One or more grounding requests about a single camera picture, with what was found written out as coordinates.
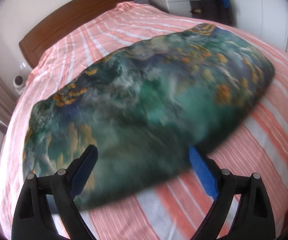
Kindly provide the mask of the white round bedside device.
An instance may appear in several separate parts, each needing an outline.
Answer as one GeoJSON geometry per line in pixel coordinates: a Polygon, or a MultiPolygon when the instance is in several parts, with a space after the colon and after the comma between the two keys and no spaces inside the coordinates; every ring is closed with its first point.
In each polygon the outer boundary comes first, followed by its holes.
{"type": "Polygon", "coordinates": [[[21,95],[23,93],[23,90],[25,89],[25,85],[26,85],[26,81],[25,81],[25,78],[23,76],[17,75],[13,79],[13,87],[19,95],[21,95]]]}

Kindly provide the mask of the brown wooden headboard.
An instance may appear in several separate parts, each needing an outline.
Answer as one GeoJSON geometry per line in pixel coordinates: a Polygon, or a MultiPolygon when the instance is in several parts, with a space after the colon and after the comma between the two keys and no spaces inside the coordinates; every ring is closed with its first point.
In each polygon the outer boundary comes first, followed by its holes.
{"type": "Polygon", "coordinates": [[[34,69],[42,55],[55,43],[83,24],[116,7],[133,0],[72,0],[39,22],[19,42],[26,63],[34,69]]]}

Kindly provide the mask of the white wardrobe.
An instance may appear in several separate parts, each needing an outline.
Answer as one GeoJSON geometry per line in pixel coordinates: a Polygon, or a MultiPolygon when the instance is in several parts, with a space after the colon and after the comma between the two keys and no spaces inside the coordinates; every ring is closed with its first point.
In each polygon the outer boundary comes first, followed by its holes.
{"type": "Polygon", "coordinates": [[[288,0],[230,0],[236,28],[288,53],[288,0]]]}

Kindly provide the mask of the dark jacket on chair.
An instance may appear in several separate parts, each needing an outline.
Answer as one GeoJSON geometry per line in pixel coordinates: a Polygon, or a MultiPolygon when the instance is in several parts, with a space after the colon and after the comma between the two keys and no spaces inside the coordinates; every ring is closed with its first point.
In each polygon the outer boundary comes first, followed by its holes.
{"type": "Polygon", "coordinates": [[[201,17],[204,20],[234,25],[232,6],[226,9],[221,0],[200,0],[201,17]]]}

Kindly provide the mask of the white drawer cabinet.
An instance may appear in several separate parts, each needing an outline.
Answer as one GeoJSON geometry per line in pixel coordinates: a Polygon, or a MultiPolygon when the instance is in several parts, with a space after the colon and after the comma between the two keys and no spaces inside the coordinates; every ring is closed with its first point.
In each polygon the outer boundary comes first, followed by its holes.
{"type": "Polygon", "coordinates": [[[148,0],[158,10],[171,15],[193,17],[194,9],[200,9],[200,0],[148,0]]]}

